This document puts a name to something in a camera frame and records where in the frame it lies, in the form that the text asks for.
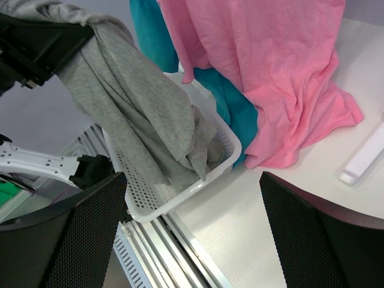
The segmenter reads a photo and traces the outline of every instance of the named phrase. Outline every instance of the clothing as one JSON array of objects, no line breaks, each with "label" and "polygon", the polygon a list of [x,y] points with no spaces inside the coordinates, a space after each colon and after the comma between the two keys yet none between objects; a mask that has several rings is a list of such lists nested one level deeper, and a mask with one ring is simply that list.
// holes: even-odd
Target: clothing
[{"label": "clothing", "polygon": [[[156,0],[130,0],[130,7],[142,53],[164,72],[176,72],[179,58]],[[242,153],[234,166],[244,162],[245,149],[257,133],[255,107],[216,69],[193,71],[195,79],[213,93],[217,113],[241,142]]]},{"label": "clothing", "polygon": [[233,166],[245,161],[245,150],[257,133],[257,111],[252,103],[216,69],[194,68],[194,76],[216,99],[218,114],[241,142],[241,154]]},{"label": "clothing", "polygon": [[95,37],[58,76],[77,105],[101,124],[151,183],[170,182],[182,191],[199,178],[205,180],[209,168],[220,163],[224,148],[213,140],[217,129],[133,46],[118,19],[35,0],[6,5],[0,0],[0,11],[21,19],[92,26]]},{"label": "clothing", "polygon": [[156,0],[130,0],[140,51],[167,73],[179,69],[179,58]]},{"label": "clothing", "polygon": [[363,115],[330,79],[345,0],[158,0],[185,70],[214,67],[256,107],[246,166],[284,168]]}]

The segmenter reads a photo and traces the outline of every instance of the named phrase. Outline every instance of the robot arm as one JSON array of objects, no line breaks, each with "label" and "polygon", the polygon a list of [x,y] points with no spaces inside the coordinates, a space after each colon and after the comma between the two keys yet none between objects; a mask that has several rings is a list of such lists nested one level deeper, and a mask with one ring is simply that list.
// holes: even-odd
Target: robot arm
[{"label": "robot arm", "polygon": [[86,189],[113,173],[111,161],[97,155],[60,157],[14,146],[0,135],[0,173],[26,173],[48,177],[73,187]]}]

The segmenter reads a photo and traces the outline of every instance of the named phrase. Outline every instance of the red wire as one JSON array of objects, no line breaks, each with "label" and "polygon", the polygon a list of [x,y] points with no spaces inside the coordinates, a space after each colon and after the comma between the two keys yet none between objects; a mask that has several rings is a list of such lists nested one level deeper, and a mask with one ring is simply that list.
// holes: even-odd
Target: red wire
[{"label": "red wire", "polygon": [[68,192],[69,189],[71,189],[71,188],[73,188],[73,187],[69,186],[67,189],[65,189],[63,192],[61,192],[59,195],[57,195],[56,198],[54,198],[54,199],[52,200],[52,202],[50,203],[50,205],[56,203],[56,201],[59,200],[60,197],[63,196],[66,192]]}]

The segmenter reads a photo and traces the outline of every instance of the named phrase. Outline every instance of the green object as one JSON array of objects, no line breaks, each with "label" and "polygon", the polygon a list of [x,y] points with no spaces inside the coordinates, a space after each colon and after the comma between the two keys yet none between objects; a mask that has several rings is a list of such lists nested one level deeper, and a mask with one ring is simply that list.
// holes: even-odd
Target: green object
[{"label": "green object", "polygon": [[20,188],[12,183],[0,184],[0,206],[18,194]]}]

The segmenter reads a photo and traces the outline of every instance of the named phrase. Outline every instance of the gray cloth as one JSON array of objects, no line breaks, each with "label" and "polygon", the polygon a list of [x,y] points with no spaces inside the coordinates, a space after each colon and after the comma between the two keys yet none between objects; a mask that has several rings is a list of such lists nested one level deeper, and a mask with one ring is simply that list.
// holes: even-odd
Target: gray cloth
[{"label": "gray cloth", "polygon": [[0,12],[92,26],[95,37],[58,76],[144,178],[181,191],[220,163],[217,129],[135,48],[118,19],[47,0],[0,0]]}]

